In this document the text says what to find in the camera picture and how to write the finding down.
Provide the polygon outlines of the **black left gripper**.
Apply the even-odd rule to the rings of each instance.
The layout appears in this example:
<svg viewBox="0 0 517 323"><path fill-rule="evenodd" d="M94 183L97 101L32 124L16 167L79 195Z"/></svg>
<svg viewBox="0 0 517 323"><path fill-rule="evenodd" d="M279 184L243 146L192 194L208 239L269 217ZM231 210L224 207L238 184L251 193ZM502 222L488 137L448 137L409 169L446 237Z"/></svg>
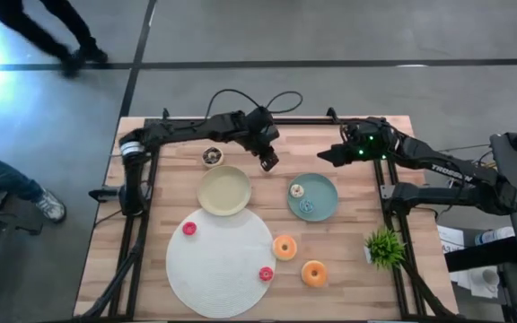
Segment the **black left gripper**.
<svg viewBox="0 0 517 323"><path fill-rule="evenodd" d="M271 142L279 137L271 112L264 107L251 111L245 118L248 135L244 138L244 148L252 155L264 155L260 159L260 167L269 172L274 168L279 158Z"/></svg>

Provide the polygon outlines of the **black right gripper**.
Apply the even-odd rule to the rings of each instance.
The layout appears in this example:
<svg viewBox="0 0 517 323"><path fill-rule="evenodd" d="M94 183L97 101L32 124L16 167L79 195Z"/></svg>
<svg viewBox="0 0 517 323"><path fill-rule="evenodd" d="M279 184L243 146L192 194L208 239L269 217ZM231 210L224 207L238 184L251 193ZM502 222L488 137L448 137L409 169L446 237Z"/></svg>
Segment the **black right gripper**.
<svg viewBox="0 0 517 323"><path fill-rule="evenodd" d="M385 118L356 118L340 126L343 144L333 144L317 153L319 158L341 167L352 162L384 160L393 153L399 131Z"/></svg>

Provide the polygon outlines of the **teal round plate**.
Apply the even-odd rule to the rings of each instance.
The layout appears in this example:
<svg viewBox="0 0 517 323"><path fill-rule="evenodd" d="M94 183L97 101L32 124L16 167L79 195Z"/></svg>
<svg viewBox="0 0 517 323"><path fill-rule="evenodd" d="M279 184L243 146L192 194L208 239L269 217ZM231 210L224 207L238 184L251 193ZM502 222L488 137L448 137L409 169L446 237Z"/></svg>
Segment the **teal round plate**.
<svg viewBox="0 0 517 323"><path fill-rule="evenodd" d="M294 198L289 189L293 184L300 184L304 188L304 195ZM302 213L299 202L308 198L313 202L314 210L311 213ZM293 179L287 189L287 204L291 212L306 222L322 222L332 216L338 207L338 192L335 185L327 177L318 173L303 173Z"/></svg>

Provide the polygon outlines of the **cream round plate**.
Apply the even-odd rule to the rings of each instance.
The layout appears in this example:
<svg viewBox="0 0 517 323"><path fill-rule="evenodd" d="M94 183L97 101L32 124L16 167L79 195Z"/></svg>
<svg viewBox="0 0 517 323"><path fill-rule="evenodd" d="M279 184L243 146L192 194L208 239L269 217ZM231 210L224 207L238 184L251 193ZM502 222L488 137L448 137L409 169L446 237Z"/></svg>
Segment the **cream round plate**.
<svg viewBox="0 0 517 323"><path fill-rule="evenodd" d="M207 171L197 188L197 200L210 214L230 216L244 209L251 196L250 179L233 166L218 166Z"/></svg>

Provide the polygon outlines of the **small chocolate frosted donut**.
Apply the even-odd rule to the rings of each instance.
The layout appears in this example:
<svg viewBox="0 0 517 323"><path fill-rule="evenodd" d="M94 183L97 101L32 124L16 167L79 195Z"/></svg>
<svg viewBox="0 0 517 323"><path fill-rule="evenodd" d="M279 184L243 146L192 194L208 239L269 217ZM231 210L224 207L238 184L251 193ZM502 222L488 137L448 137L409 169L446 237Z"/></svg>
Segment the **small chocolate frosted donut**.
<svg viewBox="0 0 517 323"><path fill-rule="evenodd" d="M210 146L202 154L202 162L207 168L213 168L223 163L223 151L218 147Z"/></svg>

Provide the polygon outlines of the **large orange donut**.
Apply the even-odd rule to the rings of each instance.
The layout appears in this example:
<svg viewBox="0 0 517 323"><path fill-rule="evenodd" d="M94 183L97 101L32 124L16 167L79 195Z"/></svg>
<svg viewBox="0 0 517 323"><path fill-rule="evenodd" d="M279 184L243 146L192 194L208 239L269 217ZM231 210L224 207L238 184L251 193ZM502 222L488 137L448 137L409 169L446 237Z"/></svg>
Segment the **large orange donut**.
<svg viewBox="0 0 517 323"><path fill-rule="evenodd" d="M280 235L273 240L272 251L279 260L291 260L298 250L297 243L289 235Z"/></svg>
<svg viewBox="0 0 517 323"><path fill-rule="evenodd" d="M322 287L327 282L327 268L318 260L307 261L302 266L301 277L302 281L310 287Z"/></svg>

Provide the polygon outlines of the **green plant in white pot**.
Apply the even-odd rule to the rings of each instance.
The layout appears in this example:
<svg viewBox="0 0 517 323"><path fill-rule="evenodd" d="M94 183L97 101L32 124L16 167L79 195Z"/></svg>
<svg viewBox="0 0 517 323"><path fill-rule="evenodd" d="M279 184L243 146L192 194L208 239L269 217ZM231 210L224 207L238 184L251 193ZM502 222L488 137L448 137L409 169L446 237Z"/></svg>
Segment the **green plant in white pot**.
<svg viewBox="0 0 517 323"><path fill-rule="evenodd" d="M379 269L399 267L405 259L405 245L395 231L386 227L372 232L364 246L368 249L370 262Z"/></svg>

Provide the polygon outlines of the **white round woven placemat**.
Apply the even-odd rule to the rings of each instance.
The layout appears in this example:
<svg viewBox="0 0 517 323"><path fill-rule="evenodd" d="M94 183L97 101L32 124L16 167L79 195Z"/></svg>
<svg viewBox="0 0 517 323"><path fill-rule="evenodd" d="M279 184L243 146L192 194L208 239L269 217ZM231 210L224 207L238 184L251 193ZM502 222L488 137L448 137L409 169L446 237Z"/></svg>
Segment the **white round woven placemat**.
<svg viewBox="0 0 517 323"><path fill-rule="evenodd" d="M197 232L182 232L185 222ZM256 305L274 282L259 278L263 266L276 268L273 237L263 220L248 209L217 216L203 209L188 215L172 234L166 273L174 294L197 314L228 319Z"/></svg>

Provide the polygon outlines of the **white paper sheets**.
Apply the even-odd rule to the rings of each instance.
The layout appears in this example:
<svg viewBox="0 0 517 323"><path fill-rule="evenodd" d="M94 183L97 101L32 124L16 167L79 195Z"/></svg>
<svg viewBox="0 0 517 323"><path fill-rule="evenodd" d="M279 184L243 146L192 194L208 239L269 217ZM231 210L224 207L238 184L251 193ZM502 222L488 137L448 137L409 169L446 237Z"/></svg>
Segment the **white paper sheets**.
<svg viewBox="0 0 517 323"><path fill-rule="evenodd" d="M438 225L439 237L442 243L443 254L465 249L475 245L475 237L480 230L454 229ZM486 268L492 268L497 272L496 266L482 266L465 271L450 273L451 282L462 289L468 290L471 296L498 299L498 286L487 286L480 279L481 272Z"/></svg>

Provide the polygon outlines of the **white and blue bottle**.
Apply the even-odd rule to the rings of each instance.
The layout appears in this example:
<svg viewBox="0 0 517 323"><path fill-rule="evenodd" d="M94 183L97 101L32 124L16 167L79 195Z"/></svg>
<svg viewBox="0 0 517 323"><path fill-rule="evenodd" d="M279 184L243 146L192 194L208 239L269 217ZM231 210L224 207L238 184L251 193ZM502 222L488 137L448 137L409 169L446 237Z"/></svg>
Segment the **white and blue bottle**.
<svg viewBox="0 0 517 323"><path fill-rule="evenodd" d="M496 240L503 240L515 236L515 231L512 226L506 226L494 230L483 231L479 233L474 241L475 245L483 245Z"/></svg>

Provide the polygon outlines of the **white paper cup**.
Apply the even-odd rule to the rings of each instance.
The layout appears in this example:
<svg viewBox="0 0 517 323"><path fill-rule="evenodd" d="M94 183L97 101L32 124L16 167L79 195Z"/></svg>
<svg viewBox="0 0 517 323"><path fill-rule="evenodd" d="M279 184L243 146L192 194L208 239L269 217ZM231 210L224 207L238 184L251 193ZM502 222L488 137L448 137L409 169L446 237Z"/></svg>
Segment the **white paper cup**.
<svg viewBox="0 0 517 323"><path fill-rule="evenodd" d="M480 274L480 279L487 286L496 287L500 284L499 274L492 268L484 269Z"/></svg>

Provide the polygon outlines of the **person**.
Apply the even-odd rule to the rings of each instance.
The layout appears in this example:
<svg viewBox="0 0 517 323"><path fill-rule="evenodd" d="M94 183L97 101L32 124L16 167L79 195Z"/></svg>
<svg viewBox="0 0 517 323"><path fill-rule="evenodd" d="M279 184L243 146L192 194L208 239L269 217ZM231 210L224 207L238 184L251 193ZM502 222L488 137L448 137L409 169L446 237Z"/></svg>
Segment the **person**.
<svg viewBox="0 0 517 323"><path fill-rule="evenodd" d="M60 223L66 218L66 207L55 195L34 179L0 160L0 208L9 194L32 202L53 223Z"/></svg>
<svg viewBox="0 0 517 323"><path fill-rule="evenodd" d="M0 0L0 22L19 33L37 49L57 59L66 78L77 76L87 62L102 65L108 63L108 54L97 46L89 26L68 0L39 1L74 35L79 43L79 48L74 53L24 12L23 0Z"/></svg>

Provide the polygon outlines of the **black aluminium rig frame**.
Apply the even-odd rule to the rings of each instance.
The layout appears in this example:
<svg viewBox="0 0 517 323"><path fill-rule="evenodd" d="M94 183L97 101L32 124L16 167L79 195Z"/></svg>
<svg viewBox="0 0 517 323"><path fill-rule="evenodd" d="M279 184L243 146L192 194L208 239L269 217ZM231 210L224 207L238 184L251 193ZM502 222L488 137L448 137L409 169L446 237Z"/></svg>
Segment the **black aluminium rig frame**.
<svg viewBox="0 0 517 323"><path fill-rule="evenodd" d="M356 162L336 168L317 153L340 139L328 117L280 117L274 147L279 162L269 172L237 144L223 148L225 161L244 170L252 182L250 209L273 233L294 236L296 259L276 269L265 297L243 313L244 321L398 320L403 313L430 314L424 297L404 271L378 269L366 262L364 238L384 224L379 186L390 178L387 164ZM203 141L167 145L147 164L142 179L153 186L149 218L127 218L117 202L99 206L92 232L74 317L84 313L105 291L118 265L139 234L145 252L132 267L101 322L126 320L195 321L197 314L172 293L165 271L168 241L178 223L197 209L196 185L204 174L199 155ZM337 186L339 207L327 221L307 223L294 216L285 200L290 181L304 172L328 176ZM310 287L302 266L318 260L327 268L327 282Z"/></svg>

